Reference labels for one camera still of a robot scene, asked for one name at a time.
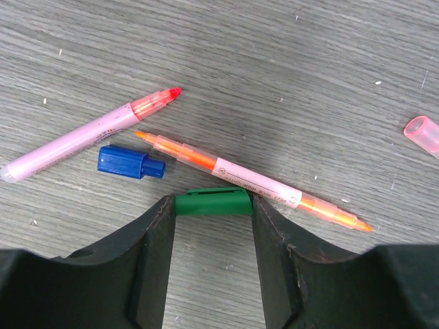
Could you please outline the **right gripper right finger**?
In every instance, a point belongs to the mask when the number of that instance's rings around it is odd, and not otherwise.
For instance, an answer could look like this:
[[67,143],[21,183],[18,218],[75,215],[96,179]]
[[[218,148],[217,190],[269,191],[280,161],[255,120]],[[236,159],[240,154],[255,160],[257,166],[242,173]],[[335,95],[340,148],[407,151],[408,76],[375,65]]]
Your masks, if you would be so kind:
[[261,197],[252,205],[267,328],[438,327],[437,245],[378,245],[356,254]]

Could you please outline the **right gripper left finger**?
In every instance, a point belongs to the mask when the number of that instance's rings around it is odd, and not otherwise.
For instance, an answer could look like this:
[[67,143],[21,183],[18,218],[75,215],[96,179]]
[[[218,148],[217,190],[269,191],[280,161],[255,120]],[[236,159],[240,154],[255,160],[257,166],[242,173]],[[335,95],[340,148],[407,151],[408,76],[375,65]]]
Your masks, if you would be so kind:
[[71,255],[1,250],[2,328],[160,328],[175,198]]

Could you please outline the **dark green pen cap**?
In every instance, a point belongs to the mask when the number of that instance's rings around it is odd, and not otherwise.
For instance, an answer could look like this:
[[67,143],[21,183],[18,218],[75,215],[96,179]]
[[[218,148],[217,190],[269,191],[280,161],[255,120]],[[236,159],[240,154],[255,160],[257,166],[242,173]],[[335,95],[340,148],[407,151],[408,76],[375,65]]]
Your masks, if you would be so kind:
[[175,197],[175,211],[177,216],[251,215],[252,202],[244,188],[191,189]]

